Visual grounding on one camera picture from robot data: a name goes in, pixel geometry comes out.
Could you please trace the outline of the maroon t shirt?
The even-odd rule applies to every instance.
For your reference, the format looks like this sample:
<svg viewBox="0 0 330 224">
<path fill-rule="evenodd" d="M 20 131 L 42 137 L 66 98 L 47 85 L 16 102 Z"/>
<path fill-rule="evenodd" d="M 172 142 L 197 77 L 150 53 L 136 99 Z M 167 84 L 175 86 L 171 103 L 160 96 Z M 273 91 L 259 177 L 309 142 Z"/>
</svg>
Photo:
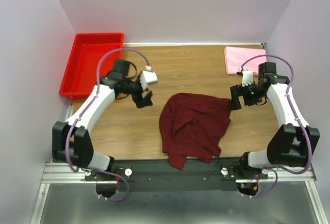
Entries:
<svg viewBox="0 0 330 224">
<path fill-rule="evenodd" d="M 219 157 L 220 139 L 230 125 L 228 98 L 194 93 L 177 93 L 166 102 L 159 118 L 162 151 L 170 166 L 183 170 L 186 159 L 210 163 Z"/>
</svg>

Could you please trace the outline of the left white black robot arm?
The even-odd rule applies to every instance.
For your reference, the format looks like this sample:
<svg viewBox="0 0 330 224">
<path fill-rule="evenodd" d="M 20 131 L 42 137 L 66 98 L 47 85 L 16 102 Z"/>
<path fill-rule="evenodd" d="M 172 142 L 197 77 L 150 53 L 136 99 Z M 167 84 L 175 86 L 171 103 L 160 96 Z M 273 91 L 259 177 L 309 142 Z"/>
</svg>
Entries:
<svg viewBox="0 0 330 224">
<path fill-rule="evenodd" d="M 130 95 L 137 108 L 151 106 L 153 93 L 149 86 L 158 82 L 156 73 L 147 65 L 145 70 L 129 77 L 132 62 L 116 59 L 112 70 L 97 79 L 91 94 L 83 105 L 64 122 L 57 121 L 52 128 L 52 157 L 68 163 L 73 171 L 80 168 L 96 170 L 103 180 L 113 177 L 114 158 L 96 152 L 91 131 L 104 110 L 119 94 Z"/>
</svg>

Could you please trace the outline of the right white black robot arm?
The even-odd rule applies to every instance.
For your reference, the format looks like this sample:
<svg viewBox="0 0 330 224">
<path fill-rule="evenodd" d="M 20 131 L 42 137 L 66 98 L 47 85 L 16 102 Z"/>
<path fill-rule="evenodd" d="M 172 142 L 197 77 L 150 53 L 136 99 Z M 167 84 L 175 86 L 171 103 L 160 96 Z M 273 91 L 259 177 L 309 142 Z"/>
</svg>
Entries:
<svg viewBox="0 0 330 224">
<path fill-rule="evenodd" d="M 231 109 L 241 109 L 239 98 L 246 106 L 270 101 L 278 121 L 278 130 L 264 150 L 245 152 L 240 157 L 237 172 L 242 178 L 250 178 L 256 169 L 279 167 L 285 171 L 300 167 L 301 173 L 309 169 L 311 159 L 320 138 L 317 128 L 303 118 L 292 93 L 289 77 L 278 75 L 276 64 L 265 62 L 258 67 L 258 81 L 253 71 L 240 68 L 239 85 L 230 88 Z"/>
</svg>

